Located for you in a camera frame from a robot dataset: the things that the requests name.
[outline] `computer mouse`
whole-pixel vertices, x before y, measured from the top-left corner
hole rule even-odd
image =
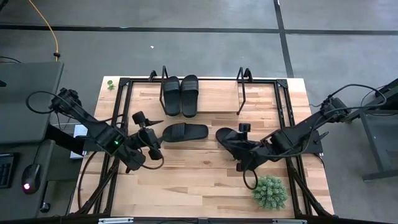
[[[22,173],[22,190],[25,194],[34,194],[40,187],[40,165],[31,164]]]

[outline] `small green plant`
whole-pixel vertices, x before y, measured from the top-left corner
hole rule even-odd
[[[109,81],[107,82],[107,84],[108,84],[108,89],[109,89],[109,90],[113,90],[113,89],[114,89],[114,85],[113,85],[112,80],[109,80]]]
[[[271,210],[285,208],[287,191],[282,181],[276,177],[270,175],[260,177],[256,189],[252,191],[252,195],[262,208]]]

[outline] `wooden table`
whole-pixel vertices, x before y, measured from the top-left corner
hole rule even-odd
[[[95,117],[112,117],[117,90],[108,90],[106,82],[112,80],[117,86],[120,77],[104,77],[96,106]],[[288,78],[290,98],[295,122],[311,115],[304,81]],[[143,111],[151,120],[164,120],[152,126],[158,137],[168,125],[186,122],[205,124],[209,127],[207,139],[162,144],[165,164],[159,170],[140,168],[126,174],[121,163],[114,193],[112,216],[125,217],[218,217],[218,218],[292,218],[294,217],[291,197],[283,210],[264,210],[245,188],[242,173],[236,172],[236,161],[219,145],[215,133],[222,127],[238,128],[238,123],[251,123],[249,139],[260,140],[279,128],[275,94],[272,85],[245,84],[246,104],[239,116],[235,113],[198,113],[194,118],[182,115],[164,115],[159,103],[158,83],[136,83],[133,86],[129,109],[129,134],[138,126],[131,115]],[[104,153],[97,153],[83,178],[81,196],[83,203],[98,185]],[[307,185],[325,209],[333,213],[325,171],[319,159],[313,155],[302,156]],[[156,166],[159,161],[150,160],[146,165]],[[256,169],[259,176],[273,175],[282,179],[290,196],[285,160],[266,162]],[[300,208],[304,212],[303,197],[298,190]],[[75,194],[71,212],[77,210]]]

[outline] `black slide sandal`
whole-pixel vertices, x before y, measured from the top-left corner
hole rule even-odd
[[[180,113],[180,81],[177,77],[168,77],[163,84],[163,96],[166,115],[176,116]]]
[[[198,113],[199,81],[196,75],[189,75],[181,82],[181,109],[186,118]]]
[[[163,131],[163,141],[182,142],[204,139],[209,135],[209,129],[204,124],[178,123],[168,126]]]

